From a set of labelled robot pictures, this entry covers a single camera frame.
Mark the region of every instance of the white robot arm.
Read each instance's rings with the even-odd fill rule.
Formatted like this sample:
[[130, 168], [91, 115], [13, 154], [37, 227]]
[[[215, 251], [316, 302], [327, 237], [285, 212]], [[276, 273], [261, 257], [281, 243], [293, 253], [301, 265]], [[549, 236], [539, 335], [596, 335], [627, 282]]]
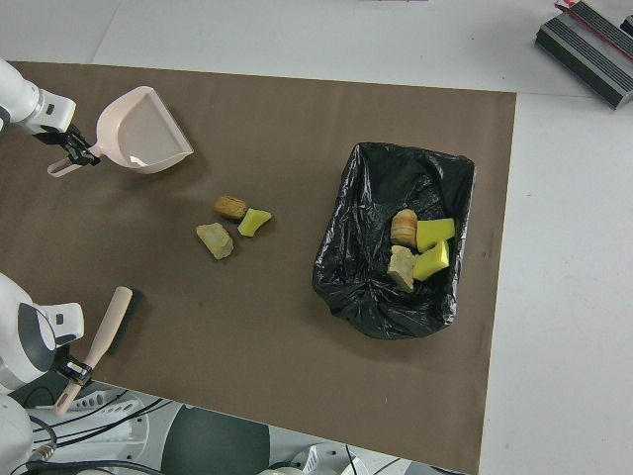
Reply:
[[0, 132], [9, 124], [21, 126], [43, 143], [61, 145], [77, 165], [96, 165], [99, 158], [72, 125], [75, 103], [40, 89], [0, 58]]

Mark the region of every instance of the black plastic bag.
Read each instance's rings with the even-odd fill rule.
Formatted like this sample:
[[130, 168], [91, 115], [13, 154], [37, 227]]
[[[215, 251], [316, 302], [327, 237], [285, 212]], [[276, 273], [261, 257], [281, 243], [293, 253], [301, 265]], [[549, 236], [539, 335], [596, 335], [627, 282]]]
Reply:
[[[451, 325], [474, 179], [475, 164], [465, 157], [387, 143], [355, 146], [313, 272], [313, 287], [332, 314], [380, 339], [427, 336]], [[387, 276], [391, 221], [404, 208], [419, 220], [455, 220], [449, 267], [415, 282], [412, 293]]]

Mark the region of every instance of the brown paper sheet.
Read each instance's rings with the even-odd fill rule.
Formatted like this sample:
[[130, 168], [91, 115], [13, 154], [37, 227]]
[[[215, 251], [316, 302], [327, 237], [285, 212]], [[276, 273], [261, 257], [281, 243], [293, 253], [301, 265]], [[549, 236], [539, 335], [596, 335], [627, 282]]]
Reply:
[[[41, 304], [79, 302], [83, 356], [117, 285], [144, 302], [95, 377], [251, 420], [475, 473], [497, 293], [515, 96], [423, 87], [94, 65], [16, 63], [100, 112], [156, 88], [195, 154], [155, 175], [109, 160], [54, 179], [64, 157], [14, 129], [0, 140], [0, 271]], [[358, 142], [475, 161], [456, 324], [378, 341], [329, 314], [312, 266], [340, 173]], [[229, 194], [273, 213], [214, 261], [195, 227]]]

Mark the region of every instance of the dustpan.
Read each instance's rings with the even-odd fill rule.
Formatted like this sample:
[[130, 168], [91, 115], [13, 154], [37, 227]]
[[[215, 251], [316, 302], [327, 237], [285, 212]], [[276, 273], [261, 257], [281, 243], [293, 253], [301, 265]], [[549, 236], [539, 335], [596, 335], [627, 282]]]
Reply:
[[[111, 103], [97, 122], [95, 156], [107, 156], [136, 173], [156, 173], [193, 152], [156, 91], [140, 86]], [[52, 164], [48, 173], [61, 176], [80, 168], [68, 159]]]

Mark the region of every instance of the white tabletop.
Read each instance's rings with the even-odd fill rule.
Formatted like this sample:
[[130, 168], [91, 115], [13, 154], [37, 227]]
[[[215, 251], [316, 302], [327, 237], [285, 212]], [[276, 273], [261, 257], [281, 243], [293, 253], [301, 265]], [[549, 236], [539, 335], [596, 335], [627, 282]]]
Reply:
[[[630, 0], [593, 0], [613, 23]], [[553, 0], [0, 1], [0, 56], [519, 93], [480, 473], [633, 465], [633, 106], [539, 50]]]

